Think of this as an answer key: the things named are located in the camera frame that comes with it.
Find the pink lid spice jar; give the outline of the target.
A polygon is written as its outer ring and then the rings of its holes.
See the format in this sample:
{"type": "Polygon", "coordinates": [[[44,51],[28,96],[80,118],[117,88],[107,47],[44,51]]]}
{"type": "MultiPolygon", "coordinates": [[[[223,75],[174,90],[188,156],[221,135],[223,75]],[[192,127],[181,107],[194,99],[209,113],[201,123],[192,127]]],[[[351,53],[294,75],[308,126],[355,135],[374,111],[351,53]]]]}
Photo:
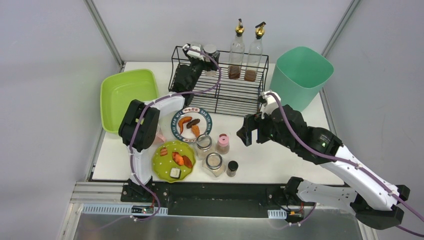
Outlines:
{"type": "Polygon", "coordinates": [[[216,152],[220,155],[225,155],[230,150],[230,138],[226,133],[219,135],[216,143],[216,152]]]}

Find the black lid spice jar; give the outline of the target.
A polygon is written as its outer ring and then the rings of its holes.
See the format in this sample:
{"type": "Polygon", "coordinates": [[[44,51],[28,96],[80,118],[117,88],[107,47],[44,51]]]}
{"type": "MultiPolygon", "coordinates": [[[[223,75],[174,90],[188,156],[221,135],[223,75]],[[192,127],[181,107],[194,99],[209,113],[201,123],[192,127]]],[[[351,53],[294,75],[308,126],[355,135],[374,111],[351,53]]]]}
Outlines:
{"type": "Polygon", "coordinates": [[[238,162],[235,160],[231,160],[227,165],[226,174],[229,177],[234,177],[236,175],[238,168],[239,168],[238,162]]]}

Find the silver lid pellet jar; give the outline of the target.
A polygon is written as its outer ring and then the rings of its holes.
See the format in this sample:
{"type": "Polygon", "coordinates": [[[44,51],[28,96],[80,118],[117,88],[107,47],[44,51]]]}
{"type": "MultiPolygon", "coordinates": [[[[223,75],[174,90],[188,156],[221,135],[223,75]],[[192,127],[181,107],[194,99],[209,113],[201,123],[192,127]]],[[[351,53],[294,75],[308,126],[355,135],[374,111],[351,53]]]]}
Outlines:
{"type": "Polygon", "coordinates": [[[206,62],[205,75],[207,77],[213,77],[216,75],[218,67],[213,61],[211,61],[211,59],[213,59],[216,63],[218,63],[220,53],[218,52],[217,47],[213,44],[205,45],[203,47],[203,51],[209,56],[209,57],[205,57],[205,62],[206,62]]]}

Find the glass jar with metal ring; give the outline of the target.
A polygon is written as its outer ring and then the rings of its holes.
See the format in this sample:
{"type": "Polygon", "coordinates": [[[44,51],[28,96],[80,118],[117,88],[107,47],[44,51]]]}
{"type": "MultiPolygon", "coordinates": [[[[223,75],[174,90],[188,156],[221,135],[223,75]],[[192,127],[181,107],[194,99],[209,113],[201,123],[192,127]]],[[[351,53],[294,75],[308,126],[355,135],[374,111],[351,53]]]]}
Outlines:
{"type": "Polygon", "coordinates": [[[205,159],[208,154],[215,151],[213,140],[208,134],[201,134],[196,138],[194,149],[199,160],[205,159]]]}

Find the glass jar with beige powder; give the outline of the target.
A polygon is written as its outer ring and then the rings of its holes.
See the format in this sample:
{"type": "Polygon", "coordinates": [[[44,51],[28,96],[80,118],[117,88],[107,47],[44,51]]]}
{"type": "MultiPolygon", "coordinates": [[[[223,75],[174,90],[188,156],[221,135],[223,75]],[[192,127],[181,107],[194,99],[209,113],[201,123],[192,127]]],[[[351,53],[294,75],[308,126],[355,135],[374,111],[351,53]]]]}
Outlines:
{"type": "Polygon", "coordinates": [[[203,170],[214,178],[220,177],[226,171],[223,157],[217,153],[209,153],[202,161],[203,170]]]}

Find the white plate with blue rim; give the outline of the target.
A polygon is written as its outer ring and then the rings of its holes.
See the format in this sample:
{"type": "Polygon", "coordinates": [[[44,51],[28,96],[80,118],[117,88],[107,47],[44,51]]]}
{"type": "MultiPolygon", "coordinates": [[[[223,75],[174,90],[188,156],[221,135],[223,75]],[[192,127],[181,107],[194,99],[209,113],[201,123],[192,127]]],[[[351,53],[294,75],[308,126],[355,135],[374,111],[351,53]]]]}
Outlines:
{"type": "Polygon", "coordinates": [[[201,135],[210,134],[213,126],[213,121],[210,114],[200,107],[186,107],[175,113],[170,122],[171,132],[177,140],[190,144],[194,143],[197,139],[197,137],[195,137],[195,135],[192,133],[191,128],[186,128],[187,123],[183,125],[184,129],[182,134],[180,134],[178,122],[183,117],[192,117],[192,120],[200,119],[200,123],[198,123],[197,126],[199,127],[201,135]]]}

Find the oil bottle with gold cap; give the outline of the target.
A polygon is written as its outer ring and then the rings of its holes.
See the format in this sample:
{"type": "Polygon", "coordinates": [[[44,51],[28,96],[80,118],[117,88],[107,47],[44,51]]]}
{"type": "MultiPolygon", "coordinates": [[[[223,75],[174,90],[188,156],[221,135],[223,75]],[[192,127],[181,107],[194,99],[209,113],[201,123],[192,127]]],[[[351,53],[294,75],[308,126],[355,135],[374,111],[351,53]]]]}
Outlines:
{"type": "Polygon", "coordinates": [[[243,40],[244,30],[243,21],[239,18],[238,24],[235,28],[235,37],[230,44],[229,50],[228,78],[231,80],[238,79],[241,75],[243,57],[245,53],[245,43],[243,40]]]}

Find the oil bottle with black spout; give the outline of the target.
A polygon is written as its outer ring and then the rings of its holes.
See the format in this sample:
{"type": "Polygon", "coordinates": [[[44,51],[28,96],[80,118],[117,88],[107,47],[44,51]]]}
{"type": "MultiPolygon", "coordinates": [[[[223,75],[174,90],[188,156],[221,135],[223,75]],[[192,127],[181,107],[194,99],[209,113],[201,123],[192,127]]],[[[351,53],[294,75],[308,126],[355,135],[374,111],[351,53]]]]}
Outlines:
{"type": "Polygon", "coordinates": [[[265,34],[265,25],[266,22],[263,21],[255,27],[255,39],[249,46],[246,70],[244,75],[244,80],[248,82],[254,82],[257,77],[258,67],[260,65],[263,54],[262,38],[265,34]]]}

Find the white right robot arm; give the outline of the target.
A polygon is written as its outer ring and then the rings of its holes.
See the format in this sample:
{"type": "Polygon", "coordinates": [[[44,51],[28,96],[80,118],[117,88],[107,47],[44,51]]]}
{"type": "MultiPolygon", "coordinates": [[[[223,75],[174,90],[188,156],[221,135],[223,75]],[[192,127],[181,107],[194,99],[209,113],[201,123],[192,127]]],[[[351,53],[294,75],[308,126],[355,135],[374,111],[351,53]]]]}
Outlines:
{"type": "Polygon", "coordinates": [[[252,131],[256,130],[258,144],[273,141],[287,147],[303,160],[334,173],[348,185],[333,187],[292,176],[283,189],[288,200],[321,203],[347,211],[376,230],[401,225],[404,211],[398,204],[399,199],[408,200],[408,187],[388,183],[377,176],[370,177],[372,171],[362,166],[337,136],[325,128],[308,126],[302,114],[288,105],[283,106],[283,110],[294,133],[307,146],[321,154],[353,162],[332,161],[311,153],[289,131],[278,108],[271,113],[246,115],[236,133],[245,146],[252,144],[252,131]]]}

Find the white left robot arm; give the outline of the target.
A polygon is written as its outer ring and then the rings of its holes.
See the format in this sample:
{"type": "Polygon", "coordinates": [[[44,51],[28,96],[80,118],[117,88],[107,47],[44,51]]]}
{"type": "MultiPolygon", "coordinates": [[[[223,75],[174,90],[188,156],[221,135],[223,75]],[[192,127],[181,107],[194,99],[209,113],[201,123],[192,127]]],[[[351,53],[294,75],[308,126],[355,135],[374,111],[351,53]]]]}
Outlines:
{"type": "Polygon", "coordinates": [[[191,57],[189,60],[189,65],[181,64],[176,68],[168,94],[149,102],[132,100],[118,130],[129,154],[130,179],[150,193],[152,191],[145,184],[152,175],[141,173],[138,165],[146,162],[146,154],[154,142],[160,117],[189,106],[195,95],[211,91],[221,80],[222,70],[213,57],[206,55],[205,59],[191,57]],[[206,90],[195,91],[199,78],[206,70],[218,72],[217,82],[206,90]]]}

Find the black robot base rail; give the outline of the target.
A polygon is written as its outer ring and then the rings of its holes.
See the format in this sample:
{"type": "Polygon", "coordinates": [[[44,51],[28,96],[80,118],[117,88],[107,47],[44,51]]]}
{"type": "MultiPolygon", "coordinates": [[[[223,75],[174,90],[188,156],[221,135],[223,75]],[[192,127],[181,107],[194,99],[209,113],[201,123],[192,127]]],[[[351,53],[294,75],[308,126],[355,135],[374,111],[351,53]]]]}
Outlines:
{"type": "Polygon", "coordinates": [[[161,206],[172,216],[266,218],[269,210],[302,205],[284,193],[282,184],[149,181],[147,189],[130,179],[123,184],[122,202],[161,206]]]}

